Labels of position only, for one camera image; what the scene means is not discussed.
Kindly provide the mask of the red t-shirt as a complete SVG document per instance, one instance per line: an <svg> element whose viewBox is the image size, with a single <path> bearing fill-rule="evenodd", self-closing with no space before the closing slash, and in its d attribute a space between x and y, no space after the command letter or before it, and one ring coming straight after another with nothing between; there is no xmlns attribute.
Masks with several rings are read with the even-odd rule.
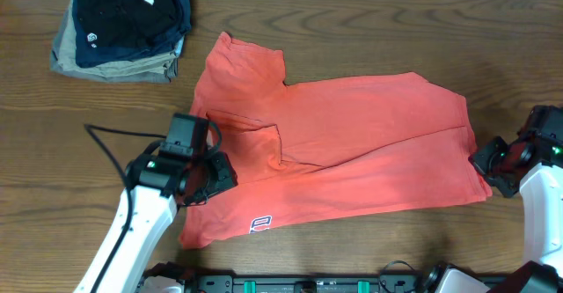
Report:
<svg viewBox="0 0 563 293"><path fill-rule="evenodd" d="M407 72L285 84L283 53L222 33L191 112L237 185L191 207L186 249L286 225L484 201L465 98Z"/></svg>

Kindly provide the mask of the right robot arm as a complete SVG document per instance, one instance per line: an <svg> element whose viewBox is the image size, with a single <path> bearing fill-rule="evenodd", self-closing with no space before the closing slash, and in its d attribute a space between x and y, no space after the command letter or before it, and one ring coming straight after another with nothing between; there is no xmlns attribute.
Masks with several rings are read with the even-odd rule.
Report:
<svg viewBox="0 0 563 293"><path fill-rule="evenodd" d="M523 265L492 280L453 266L435 267L419 292L559 293L562 291L562 109L534 106L512 143L496 136L469 157L484 181L522 196Z"/></svg>

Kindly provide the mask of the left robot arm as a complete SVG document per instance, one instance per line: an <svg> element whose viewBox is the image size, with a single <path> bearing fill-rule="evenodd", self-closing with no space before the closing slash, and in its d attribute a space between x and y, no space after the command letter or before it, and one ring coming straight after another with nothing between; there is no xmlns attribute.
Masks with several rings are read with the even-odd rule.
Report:
<svg viewBox="0 0 563 293"><path fill-rule="evenodd" d="M143 153L125 172L113 222L76 292L133 292L159 239L182 207L202 206L233 187L227 155L182 158Z"/></svg>

